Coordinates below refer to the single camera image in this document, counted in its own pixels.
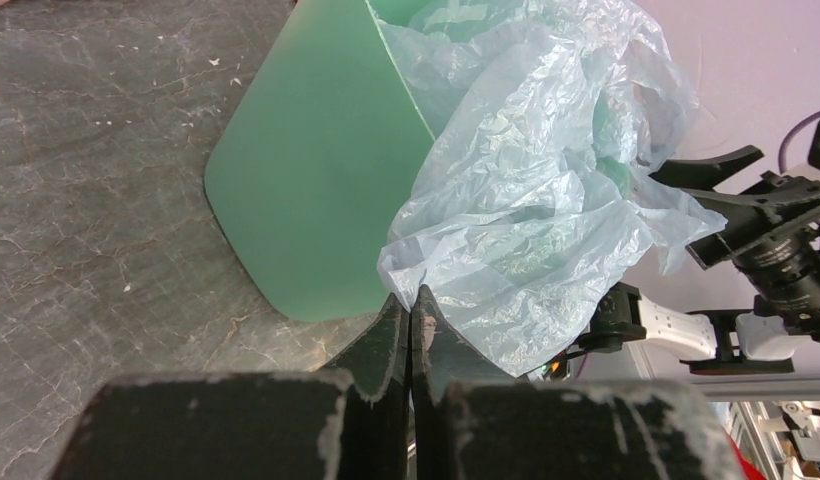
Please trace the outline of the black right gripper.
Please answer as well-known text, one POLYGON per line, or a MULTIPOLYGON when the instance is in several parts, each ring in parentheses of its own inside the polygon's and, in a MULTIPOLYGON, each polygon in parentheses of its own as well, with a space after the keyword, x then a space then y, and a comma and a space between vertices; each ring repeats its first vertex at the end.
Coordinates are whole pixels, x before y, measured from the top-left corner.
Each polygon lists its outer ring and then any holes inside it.
POLYGON ((820 343, 820 181, 769 178, 749 193, 713 189, 764 157, 753 145, 699 160, 667 160, 649 177, 691 194, 726 226, 686 247, 707 270, 733 265, 754 286, 753 312, 778 317, 790 335, 820 343))

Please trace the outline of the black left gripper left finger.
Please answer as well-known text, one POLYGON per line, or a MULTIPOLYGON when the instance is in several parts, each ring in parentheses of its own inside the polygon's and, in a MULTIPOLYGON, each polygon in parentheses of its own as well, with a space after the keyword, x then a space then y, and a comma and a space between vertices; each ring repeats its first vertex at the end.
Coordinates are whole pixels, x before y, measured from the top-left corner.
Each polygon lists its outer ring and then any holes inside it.
POLYGON ((314 371, 164 372, 110 380, 55 479, 402 479, 410 315, 375 321, 314 371))

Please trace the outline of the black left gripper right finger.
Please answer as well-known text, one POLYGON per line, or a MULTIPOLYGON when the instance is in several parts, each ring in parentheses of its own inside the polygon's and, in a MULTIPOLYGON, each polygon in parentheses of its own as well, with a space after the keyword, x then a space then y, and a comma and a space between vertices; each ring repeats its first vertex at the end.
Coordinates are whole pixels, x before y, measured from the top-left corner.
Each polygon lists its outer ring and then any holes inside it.
POLYGON ((410 313, 420 479, 741 479, 707 400, 673 381, 519 380, 422 287, 410 313))

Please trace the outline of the translucent blue trash bag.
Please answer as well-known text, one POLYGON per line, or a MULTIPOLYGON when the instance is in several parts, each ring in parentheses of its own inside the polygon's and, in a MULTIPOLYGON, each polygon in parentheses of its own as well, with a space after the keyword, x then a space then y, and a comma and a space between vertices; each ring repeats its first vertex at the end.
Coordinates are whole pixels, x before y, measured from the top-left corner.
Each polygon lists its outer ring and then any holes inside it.
POLYGON ((635 3, 434 1, 378 27, 434 136, 379 274, 508 374, 571 345, 647 251, 671 272, 725 228, 653 178, 697 99, 635 3))

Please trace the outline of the green trash bin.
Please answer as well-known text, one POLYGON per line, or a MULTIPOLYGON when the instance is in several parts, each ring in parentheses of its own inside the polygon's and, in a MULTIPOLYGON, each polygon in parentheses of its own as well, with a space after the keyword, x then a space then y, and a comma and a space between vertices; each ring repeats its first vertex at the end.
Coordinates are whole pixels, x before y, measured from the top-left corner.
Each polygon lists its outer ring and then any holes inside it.
POLYGON ((378 311, 376 262, 434 136, 381 33, 419 1, 302 1, 212 152, 205 193, 280 314, 378 311))

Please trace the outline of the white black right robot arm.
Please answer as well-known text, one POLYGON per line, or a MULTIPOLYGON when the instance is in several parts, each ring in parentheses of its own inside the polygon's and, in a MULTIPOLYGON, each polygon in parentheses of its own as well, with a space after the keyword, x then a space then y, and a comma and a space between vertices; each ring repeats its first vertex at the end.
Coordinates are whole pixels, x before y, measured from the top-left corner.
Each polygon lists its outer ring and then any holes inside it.
POLYGON ((747 146, 711 159, 670 160, 654 175, 726 219, 724 230, 688 251, 703 269, 732 264, 755 288, 753 306, 681 313, 620 283, 576 339, 578 355, 638 343, 671 352, 694 375, 786 374, 801 346, 820 343, 820 147, 806 164, 764 173, 738 194, 717 191, 762 156, 747 146))

